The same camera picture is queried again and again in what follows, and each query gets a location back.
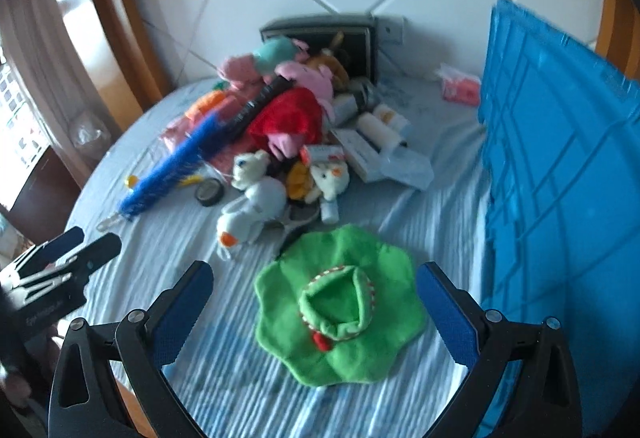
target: electrical socket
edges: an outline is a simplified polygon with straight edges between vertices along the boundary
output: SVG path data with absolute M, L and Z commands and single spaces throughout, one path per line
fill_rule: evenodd
M 402 15 L 380 15 L 376 18 L 378 40 L 384 44 L 404 42 L 404 17 Z

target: white duck plush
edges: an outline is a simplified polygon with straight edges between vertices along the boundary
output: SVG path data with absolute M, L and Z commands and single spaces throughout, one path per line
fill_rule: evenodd
M 284 185 L 275 178 L 263 177 L 222 209 L 217 225 L 220 245 L 228 249 L 239 243 L 253 243 L 265 222 L 279 218 L 286 205 Z
M 242 153 L 234 158 L 234 178 L 231 185 L 239 191 L 246 190 L 267 173 L 269 153 L 260 150 L 255 153 Z
M 306 203 L 315 202 L 320 196 L 333 202 L 349 185 L 349 168 L 346 162 L 315 163 L 309 168 L 315 185 L 305 197 Z

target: yellow handle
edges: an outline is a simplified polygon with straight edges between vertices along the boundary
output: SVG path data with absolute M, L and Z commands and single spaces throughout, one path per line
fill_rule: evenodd
M 135 187 L 136 183 L 138 183 L 139 181 L 140 178 L 138 178 L 135 174 L 132 174 L 131 176 L 127 177 L 126 180 L 124 180 L 124 185 L 127 186 L 127 189 L 133 189 L 133 187 Z M 193 176 L 187 176 L 184 180 L 181 180 L 180 183 L 178 183 L 178 187 L 186 187 L 187 185 L 194 185 L 203 181 L 203 176 L 194 174 Z

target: blue plastic crate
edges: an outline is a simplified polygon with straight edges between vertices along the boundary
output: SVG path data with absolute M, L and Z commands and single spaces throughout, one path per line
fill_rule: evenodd
M 561 320 L 585 433 L 609 423 L 640 374 L 639 92 L 583 44 L 498 1 L 479 109 L 495 251 L 482 306 Z

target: green hat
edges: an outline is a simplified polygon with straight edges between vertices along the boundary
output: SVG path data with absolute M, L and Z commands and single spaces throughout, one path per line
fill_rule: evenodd
M 255 291 L 258 344 L 306 386 L 384 379 L 426 322 L 409 256 L 354 225 L 305 234 Z

